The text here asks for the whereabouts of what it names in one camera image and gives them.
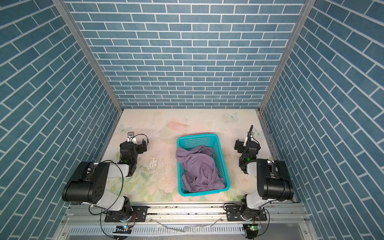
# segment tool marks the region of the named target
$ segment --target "brick wall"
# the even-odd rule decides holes
[[[125,108],[257,108],[303,2],[66,1]]]
[[[118,113],[50,0],[0,1],[0,93],[0,239],[51,238]]]
[[[265,111],[319,239],[384,239],[383,13],[317,0]]]

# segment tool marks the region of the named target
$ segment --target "table surface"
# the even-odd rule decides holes
[[[147,151],[139,154],[132,177],[124,178],[122,196],[131,202],[222,202],[239,201],[256,188],[256,176],[244,174],[238,166],[241,154],[234,150],[235,141],[244,138],[253,125],[254,138],[260,143],[258,158],[271,159],[255,110],[245,109],[127,109],[103,156],[118,162],[119,145],[127,133],[145,134],[149,138]],[[181,136],[214,133],[219,137],[231,187],[226,192],[197,197],[182,197],[178,192],[176,140]],[[122,178],[107,180],[106,188],[116,194]]]

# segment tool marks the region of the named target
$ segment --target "blue laundry basket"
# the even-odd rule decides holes
[[[218,176],[224,178],[224,189],[218,190],[210,190],[204,192],[193,192],[190,193],[184,188],[184,182],[181,179],[183,176],[185,169],[177,163],[177,181],[179,183],[179,193],[183,197],[194,197],[194,196],[202,196],[208,194],[215,194],[218,192],[228,191],[230,187],[229,177],[227,173],[227,169],[225,167],[223,153],[221,152],[220,142],[218,140],[218,136],[216,134],[200,134],[200,135],[190,135],[186,137],[179,137],[177,139],[177,146],[184,148],[186,150],[190,150],[196,146],[205,145],[207,147],[211,147],[215,154],[215,165],[218,170]]]

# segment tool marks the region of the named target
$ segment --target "purple towel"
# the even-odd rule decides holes
[[[197,146],[191,150],[178,147],[176,159],[185,172],[181,177],[184,187],[189,192],[203,192],[225,188],[223,179],[219,178],[211,147]]]

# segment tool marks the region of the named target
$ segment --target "black cable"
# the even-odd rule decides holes
[[[102,231],[107,237],[116,240],[116,238],[111,237],[111,236],[109,236],[108,234],[106,234],[106,233],[104,232],[103,226],[101,225],[101,215],[102,215],[103,213],[105,213],[106,211],[108,211],[108,210],[109,210],[109,209],[110,209],[110,208],[117,202],[117,200],[119,199],[119,197],[120,197],[120,195],[121,195],[121,192],[122,192],[122,188],[123,188],[123,186],[124,186],[124,175],[123,175],[123,173],[122,173],[120,167],[119,167],[115,162],[113,162],[113,161],[111,161],[111,160],[105,160],[105,161],[102,161],[102,162],[111,162],[111,163],[115,164],[116,167],[120,170],[120,173],[121,173],[121,179],[122,179],[122,182],[121,182],[121,189],[120,189],[120,192],[119,192],[118,197],[116,198],[116,200],[113,202],[113,204],[112,204],[110,207],[108,207],[108,208],[105,209],[104,211],[101,210],[101,212],[100,212],[99,214],[94,214],[94,213],[91,212],[91,205],[89,205],[89,206],[88,206],[88,211],[89,211],[89,213],[92,214],[92,215],[100,215],[100,228],[101,228],[101,231]]]
[[[256,162],[257,158],[249,159],[249,161],[244,162],[243,164],[239,165],[239,167],[245,167],[248,163]]]
[[[226,211],[226,209],[225,209],[225,206],[226,205],[230,205],[230,206],[240,206],[239,204],[236,204],[236,203],[234,203],[234,202],[227,202],[227,203],[225,203],[225,204],[223,204],[223,209]]]
[[[107,209],[105,209],[104,211],[102,211],[101,213],[99,213],[99,214],[94,214],[94,213],[92,213],[92,212],[90,211],[91,206],[89,206],[89,207],[88,207],[88,211],[89,211],[89,213],[92,214],[92,215],[101,215],[101,214],[105,213],[106,211],[108,211],[108,210],[109,210],[109,209],[110,209],[110,208],[117,202],[117,200],[119,199],[119,197],[120,197],[120,195],[121,195],[121,192],[122,192],[122,187],[124,186],[124,176],[123,176],[123,173],[122,173],[120,167],[119,167],[115,162],[113,162],[113,161],[111,161],[111,160],[105,160],[105,161],[102,161],[102,162],[111,162],[111,163],[115,164],[116,167],[120,170],[121,177],[122,177],[121,189],[120,189],[120,192],[119,192],[118,197],[117,197],[116,200],[113,202],[113,204],[112,204],[110,207],[108,207]]]
[[[133,226],[132,227],[135,226],[135,223],[136,223],[136,213],[135,213],[135,219],[133,220]]]
[[[90,204],[90,205],[88,206],[88,211],[89,211],[89,213],[92,214],[92,215],[94,215],[94,216],[100,215],[100,214],[95,214],[95,213],[91,212],[91,206],[92,206],[92,204]]]
[[[133,136],[132,138],[134,138],[134,137],[136,137],[136,136],[138,136],[138,135],[144,135],[144,136],[146,136],[147,137],[147,135],[145,135],[145,134],[142,134],[142,133],[140,133],[140,134],[136,134],[135,136]]]
[[[243,151],[243,153],[241,154],[241,156],[239,157],[239,161],[241,159],[243,159],[243,156],[244,154],[249,150],[249,142],[251,141],[251,132],[252,132],[252,129],[253,129],[253,125],[251,125],[251,128],[249,129],[249,132],[247,134],[247,143],[245,144],[245,150]],[[239,167],[244,167],[245,165],[247,165],[248,162],[246,162],[245,164],[242,164],[242,166],[240,166],[240,163],[239,163]]]
[[[260,143],[259,143],[259,141],[257,141],[256,139],[254,139],[253,137],[251,137],[253,140],[255,140],[259,145],[260,145]]]
[[[265,234],[265,232],[268,230],[268,227],[269,227],[269,222],[270,222],[270,220],[271,220],[271,216],[269,215],[269,211],[267,210],[267,209],[264,209],[267,213],[268,213],[268,225],[266,226],[266,228],[265,228],[265,231],[263,231],[263,233],[262,234],[260,234],[260,235],[257,235],[256,237],[254,237],[253,239],[255,239],[255,238],[257,238],[257,237],[260,237],[261,235],[263,235],[263,234]]]

